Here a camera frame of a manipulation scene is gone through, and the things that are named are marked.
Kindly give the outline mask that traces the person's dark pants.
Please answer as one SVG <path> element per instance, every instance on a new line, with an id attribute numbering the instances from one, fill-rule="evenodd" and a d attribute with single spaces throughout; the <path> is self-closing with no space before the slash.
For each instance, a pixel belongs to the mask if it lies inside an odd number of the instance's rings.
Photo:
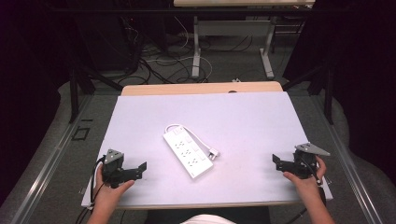
<path id="1" fill-rule="evenodd" d="M 180 224 L 202 214 L 224 217 L 236 224 L 271 224 L 265 206 L 149 210 L 145 224 Z"/>

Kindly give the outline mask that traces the white desk frame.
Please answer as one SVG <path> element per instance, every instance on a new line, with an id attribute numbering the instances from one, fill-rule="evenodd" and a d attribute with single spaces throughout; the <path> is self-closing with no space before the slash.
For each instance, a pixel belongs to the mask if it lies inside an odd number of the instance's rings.
<path id="1" fill-rule="evenodd" d="M 182 9 L 295 9 L 296 7 L 312 7 L 316 0 L 174 0 L 175 7 Z M 194 55 L 192 60 L 192 77 L 200 75 L 201 36 L 263 36 L 265 45 L 260 49 L 264 74 L 267 78 L 275 77 L 268 53 L 275 35 L 277 16 L 268 19 L 254 20 L 251 16 L 243 20 L 237 19 L 199 19 L 193 17 Z"/>

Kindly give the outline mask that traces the wooden table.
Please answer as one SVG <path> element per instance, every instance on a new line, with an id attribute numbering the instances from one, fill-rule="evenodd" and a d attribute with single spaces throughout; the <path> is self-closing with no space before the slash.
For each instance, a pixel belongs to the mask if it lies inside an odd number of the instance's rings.
<path id="1" fill-rule="evenodd" d="M 129 85 L 121 96 L 283 91 L 276 81 Z"/>

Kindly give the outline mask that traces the person's right hand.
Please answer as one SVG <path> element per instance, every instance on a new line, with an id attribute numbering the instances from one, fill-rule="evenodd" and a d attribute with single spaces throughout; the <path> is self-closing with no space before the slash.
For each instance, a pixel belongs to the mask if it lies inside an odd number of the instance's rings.
<path id="1" fill-rule="evenodd" d="M 316 156 L 316 160 L 318 165 L 316 176 L 312 175 L 307 179 L 301 179 L 290 172 L 283 173 L 283 176 L 294 184 L 301 198 L 319 194 L 318 184 L 322 181 L 322 178 L 326 173 L 326 165 L 323 159 L 319 156 Z"/>

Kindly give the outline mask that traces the white table mat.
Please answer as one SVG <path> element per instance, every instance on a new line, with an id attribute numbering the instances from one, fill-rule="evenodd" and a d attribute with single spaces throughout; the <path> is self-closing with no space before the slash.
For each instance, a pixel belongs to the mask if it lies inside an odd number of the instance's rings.
<path id="1" fill-rule="evenodd" d="M 188 175 L 163 138 L 170 124 L 219 151 L 209 171 Z M 272 158 L 292 160 L 306 140 L 283 91 L 121 96 L 100 151 L 123 152 L 126 169 L 148 166 L 121 197 L 124 209 L 269 205 L 299 202 Z"/>

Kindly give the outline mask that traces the metal floor rail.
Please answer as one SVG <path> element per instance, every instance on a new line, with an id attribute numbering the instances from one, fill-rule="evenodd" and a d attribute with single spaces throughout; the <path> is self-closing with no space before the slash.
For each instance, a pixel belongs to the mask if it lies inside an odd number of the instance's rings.
<path id="1" fill-rule="evenodd" d="M 342 107 L 332 99 L 330 105 L 331 116 L 328 118 L 325 113 L 324 98 L 321 95 L 314 95 L 311 96 L 311 101 L 335 145 L 334 154 L 344 171 L 349 186 L 368 224 L 384 224 L 383 218 L 380 216 L 379 210 L 375 207 L 374 201 L 369 195 L 369 191 L 359 174 L 360 169 L 353 160 L 353 154 L 348 148 L 349 129 Z"/>
<path id="2" fill-rule="evenodd" d="M 2 224 L 77 224 L 97 157 L 93 96 L 84 96 L 77 119 L 61 104 L 55 121 L 2 209 Z"/>

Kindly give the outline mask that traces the black metal stand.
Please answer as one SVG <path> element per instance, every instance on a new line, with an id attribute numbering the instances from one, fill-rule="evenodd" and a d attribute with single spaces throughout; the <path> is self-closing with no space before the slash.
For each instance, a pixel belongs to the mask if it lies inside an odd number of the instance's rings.
<path id="1" fill-rule="evenodd" d="M 79 114 L 78 90 L 84 94 L 92 95 L 95 87 L 92 78 L 99 80 L 116 91 L 121 91 L 123 87 L 120 84 L 104 77 L 99 72 L 91 69 L 86 65 L 74 65 L 69 69 L 70 100 L 71 100 L 71 117 L 69 122 L 73 123 Z"/>
<path id="2" fill-rule="evenodd" d="M 324 90 L 324 106 L 323 114 L 326 120 L 333 125 L 332 120 L 332 94 L 333 94 L 333 77 L 334 77 L 334 66 L 329 63 L 324 63 L 315 66 L 308 72 L 298 76 L 292 81 L 288 81 L 282 86 L 284 91 L 287 91 L 297 84 L 300 84 L 306 79 L 311 79 L 311 83 L 308 86 L 309 95 L 319 95 L 321 90 Z"/>

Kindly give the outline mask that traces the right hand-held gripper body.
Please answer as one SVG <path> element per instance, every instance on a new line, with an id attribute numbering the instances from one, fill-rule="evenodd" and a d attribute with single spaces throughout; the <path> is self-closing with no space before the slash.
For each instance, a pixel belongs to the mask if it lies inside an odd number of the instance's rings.
<path id="1" fill-rule="evenodd" d="M 311 175 L 316 176 L 317 155 L 330 156 L 331 153 L 312 143 L 295 146 L 293 157 L 296 168 L 294 170 L 294 174 L 301 179 L 306 179 Z"/>

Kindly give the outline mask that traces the person's white shirt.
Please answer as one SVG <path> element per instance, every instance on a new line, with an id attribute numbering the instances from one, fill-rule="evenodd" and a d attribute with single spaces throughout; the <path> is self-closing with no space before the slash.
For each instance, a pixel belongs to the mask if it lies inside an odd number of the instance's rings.
<path id="1" fill-rule="evenodd" d="M 229 219 L 216 215 L 202 214 L 191 217 L 180 224 L 236 224 Z"/>

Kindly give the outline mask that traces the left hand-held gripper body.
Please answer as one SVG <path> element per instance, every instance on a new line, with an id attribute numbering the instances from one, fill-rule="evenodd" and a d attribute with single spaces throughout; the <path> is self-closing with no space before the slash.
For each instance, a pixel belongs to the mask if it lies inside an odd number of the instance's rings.
<path id="1" fill-rule="evenodd" d="M 103 163 L 102 177 L 105 183 L 116 189 L 125 182 L 125 173 L 122 169 L 124 154 L 115 149 L 109 149 Z"/>

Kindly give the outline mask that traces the person's left hand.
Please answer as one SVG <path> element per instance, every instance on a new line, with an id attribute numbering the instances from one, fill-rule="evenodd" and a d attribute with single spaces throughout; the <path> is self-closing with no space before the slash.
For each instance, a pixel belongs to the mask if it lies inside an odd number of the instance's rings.
<path id="1" fill-rule="evenodd" d="M 119 204 L 121 196 L 134 184 L 129 180 L 119 187 L 113 189 L 105 184 L 103 180 L 103 164 L 100 164 L 96 171 L 96 185 L 94 188 L 94 208 L 95 209 L 115 209 Z"/>

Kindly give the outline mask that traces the white power strip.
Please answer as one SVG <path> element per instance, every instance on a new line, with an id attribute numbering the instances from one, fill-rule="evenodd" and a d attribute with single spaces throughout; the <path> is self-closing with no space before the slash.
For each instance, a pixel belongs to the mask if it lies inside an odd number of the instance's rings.
<path id="1" fill-rule="evenodd" d="M 192 179 L 213 167 L 213 162 L 183 126 L 176 126 L 172 130 L 166 131 L 163 138 Z"/>

